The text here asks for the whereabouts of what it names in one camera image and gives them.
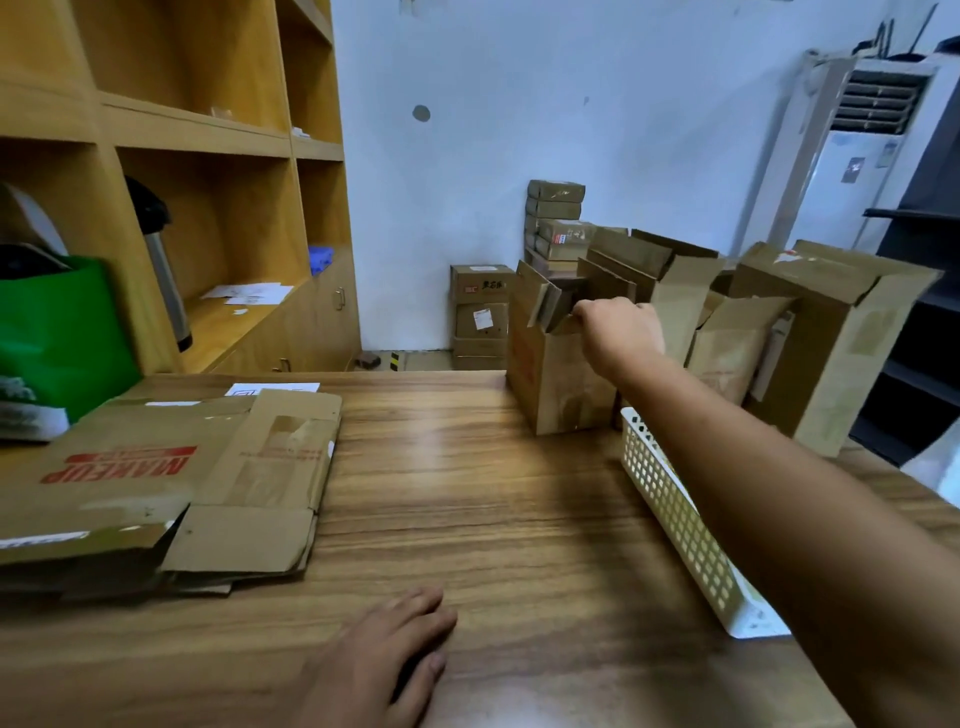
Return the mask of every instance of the hand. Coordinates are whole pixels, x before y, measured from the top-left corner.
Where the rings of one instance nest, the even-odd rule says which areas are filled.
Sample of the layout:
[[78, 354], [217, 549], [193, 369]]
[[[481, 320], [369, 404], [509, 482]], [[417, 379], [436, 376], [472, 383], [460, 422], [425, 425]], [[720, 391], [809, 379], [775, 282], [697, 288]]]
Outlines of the hand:
[[573, 315], [584, 324], [584, 356], [593, 371], [616, 383], [637, 362], [666, 351], [657, 311], [624, 298], [579, 301]]
[[[346, 626], [303, 669], [292, 728], [413, 728], [444, 671], [441, 652], [423, 652], [446, 637], [457, 613], [439, 588], [413, 589]], [[422, 655], [394, 704], [401, 669]]]

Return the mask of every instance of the floor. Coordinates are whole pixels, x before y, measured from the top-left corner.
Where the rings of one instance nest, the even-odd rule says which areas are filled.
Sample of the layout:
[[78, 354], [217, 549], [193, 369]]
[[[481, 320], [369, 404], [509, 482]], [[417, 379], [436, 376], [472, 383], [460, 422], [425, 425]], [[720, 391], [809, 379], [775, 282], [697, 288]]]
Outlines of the floor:
[[453, 369], [453, 355], [449, 351], [432, 352], [365, 352], [380, 357], [372, 369], [353, 366], [354, 371], [369, 372], [449, 372]]

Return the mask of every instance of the cardboard box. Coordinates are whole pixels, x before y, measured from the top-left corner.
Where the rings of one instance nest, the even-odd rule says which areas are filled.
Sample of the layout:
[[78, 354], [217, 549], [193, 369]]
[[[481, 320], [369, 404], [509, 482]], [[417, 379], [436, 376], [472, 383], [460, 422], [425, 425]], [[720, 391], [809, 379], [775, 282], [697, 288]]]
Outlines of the cardboard box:
[[450, 299], [454, 303], [506, 302], [515, 277], [505, 265], [451, 265]]
[[757, 243], [731, 295], [797, 304], [774, 325], [745, 407], [825, 457], [835, 457], [914, 302], [940, 276], [918, 265], [798, 241]]
[[507, 368], [507, 360], [502, 356], [454, 356], [453, 369], [456, 372], [502, 372]]
[[710, 291], [686, 368], [739, 406], [750, 388], [771, 326], [792, 303], [786, 298], [730, 299]]
[[596, 226], [581, 220], [540, 220], [538, 235], [552, 245], [589, 245]]
[[609, 425], [616, 392], [584, 359], [581, 325], [570, 315], [588, 280], [547, 280], [522, 261], [516, 272], [507, 380], [530, 426], [548, 435]]
[[547, 260], [572, 260], [582, 258], [587, 254], [589, 245], [587, 243], [551, 243], [549, 240], [537, 236], [535, 241], [537, 253]]
[[587, 260], [636, 284], [636, 302], [652, 303], [663, 325], [667, 355], [684, 364], [710, 284], [723, 269], [716, 251], [643, 233], [598, 229]]
[[547, 260], [529, 245], [523, 249], [523, 261], [544, 278], [570, 278], [577, 275], [576, 260]]
[[579, 220], [580, 203], [548, 202], [527, 198], [527, 214], [534, 217], [550, 218], [552, 220]]
[[564, 203], [581, 203], [587, 196], [587, 188], [576, 182], [549, 182], [530, 180], [527, 197], [534, 200], [553, 200]]
[[[122, 581], [122, 565], [141, 579], [220, 581], [305, 568], [341, 406], [281, 390], [184, 406], [110, 401], [4, 478], [0, 564], [36, 572], [47, 567], [32, 562], [83, 557], [53, 591], [72, 579], [88, 594], [103, 592], [98, 574]], [[107, 591], [128, 593], [119, 581]]]
[[462, 339], [503, 339], [509, 323], [506, 303], [462, 303], [455, 314], [454, 336]]
[[453, 355], [457, 356], [506, 356], [507, 340], [462, 339], [453, 337]]

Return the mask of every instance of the blue object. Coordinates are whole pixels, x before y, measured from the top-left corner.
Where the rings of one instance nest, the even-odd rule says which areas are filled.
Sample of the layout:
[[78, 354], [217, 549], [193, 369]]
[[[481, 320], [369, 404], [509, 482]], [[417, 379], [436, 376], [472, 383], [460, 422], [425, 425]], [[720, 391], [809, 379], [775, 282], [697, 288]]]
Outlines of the blue object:
[[327, 266], [333, 262], [333, 248], [325, 248], [322, 245], [308, 245], [310, 252], [310, 275], [316, 276], [325, 271]]

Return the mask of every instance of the floor-standing air conditioner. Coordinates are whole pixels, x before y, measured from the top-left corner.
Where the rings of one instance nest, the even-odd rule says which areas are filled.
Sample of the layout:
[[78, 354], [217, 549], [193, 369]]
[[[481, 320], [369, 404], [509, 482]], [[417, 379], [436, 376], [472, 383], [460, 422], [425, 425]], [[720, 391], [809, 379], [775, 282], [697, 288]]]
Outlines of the floor-standing air conditioner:
[[807, 54], [740, 250], [757, 241], [782, 250], [796, 240], [856, 247], [863, 213], [895, 164], [894, 177], [906, 180], [902, 197], [956, 84], [951, 57], [909, 63]]

